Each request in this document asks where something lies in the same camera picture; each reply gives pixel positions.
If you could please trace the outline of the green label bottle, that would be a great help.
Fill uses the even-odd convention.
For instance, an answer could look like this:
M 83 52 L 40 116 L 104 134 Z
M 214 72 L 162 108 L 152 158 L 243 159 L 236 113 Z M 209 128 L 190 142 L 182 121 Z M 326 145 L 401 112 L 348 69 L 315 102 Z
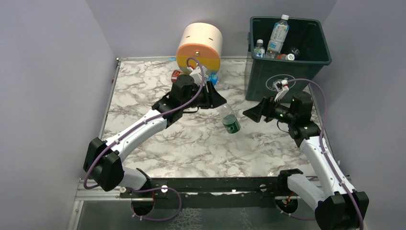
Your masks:
M 235 134 L 241 129 L 237 119 L 237 115 L 229 104 L 225 103 L 220 107 L 218 107 L 217 110 L 220 115 L 220 120 L 223 126 L 225 127 L 227 133 Z

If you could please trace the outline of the orange label clear bottle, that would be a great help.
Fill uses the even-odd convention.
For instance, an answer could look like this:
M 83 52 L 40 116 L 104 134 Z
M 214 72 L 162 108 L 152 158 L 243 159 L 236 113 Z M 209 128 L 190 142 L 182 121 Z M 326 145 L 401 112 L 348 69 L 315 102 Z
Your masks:
M 278 60 L 288 60 L 288 61 L 294 61 L 295 60 L 295 55 L 292 53 L 289 54 L 280 54 L 276 57 Z

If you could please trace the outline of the white blue label bottle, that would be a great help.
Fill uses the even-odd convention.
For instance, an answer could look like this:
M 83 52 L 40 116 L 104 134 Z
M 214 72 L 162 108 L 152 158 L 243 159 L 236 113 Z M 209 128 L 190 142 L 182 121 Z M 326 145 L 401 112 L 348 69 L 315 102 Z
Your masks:
M 263 46 L 263 40 L 258 39 L 256 41 L 256 45 L 254 46 L 254 56 L 257 58 L 264 58 L 265 57 L 265 48 Z

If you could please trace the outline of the white label long bottle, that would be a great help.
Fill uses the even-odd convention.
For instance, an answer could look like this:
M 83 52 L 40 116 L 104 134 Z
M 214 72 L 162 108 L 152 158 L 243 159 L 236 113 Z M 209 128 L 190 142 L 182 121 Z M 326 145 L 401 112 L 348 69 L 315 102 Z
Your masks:
M 283 43 L 289 31 L 288 20 L 289 16 L 283 14 L 281 20 L 274 25 L 265 58 L 275 59 L 281 53 Z

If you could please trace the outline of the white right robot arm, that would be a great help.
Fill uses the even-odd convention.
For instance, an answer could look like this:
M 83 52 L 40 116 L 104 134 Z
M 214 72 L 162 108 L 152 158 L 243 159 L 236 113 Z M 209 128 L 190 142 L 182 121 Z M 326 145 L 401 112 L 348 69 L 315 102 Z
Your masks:
M 314 185 L 301 172 L 286 170 L 278 177 L 279 187 L 299 195 L 312 208 L 320 229 L 362 230 L 369 198 L 355 189 L 333 160 L 319 126 L 311 119 L 312 108 L 312 96 L 297 92 L 289 107 L 265 97 L 243 115 L 256 123 L 263 119 L 287 124 L 290 137 L 308 158 L 321 186 Z

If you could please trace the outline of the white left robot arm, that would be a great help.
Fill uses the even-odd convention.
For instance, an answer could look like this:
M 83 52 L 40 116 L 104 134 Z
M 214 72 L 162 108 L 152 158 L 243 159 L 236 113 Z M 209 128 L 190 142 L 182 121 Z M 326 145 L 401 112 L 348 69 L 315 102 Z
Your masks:
M 124 167 L 129 154 L 182 118 L 185 109 L 215 109 L 226 102 L 210 81 L 198 85 L 191 76 L 180 75 L 171 90 L 138 121 L 106 140 L 94 138 L 89 143 L 83 165 L 84 181 L 93 179 L 105 192 L 118 186 L 140 190 L 150 178 L 141 169 Z

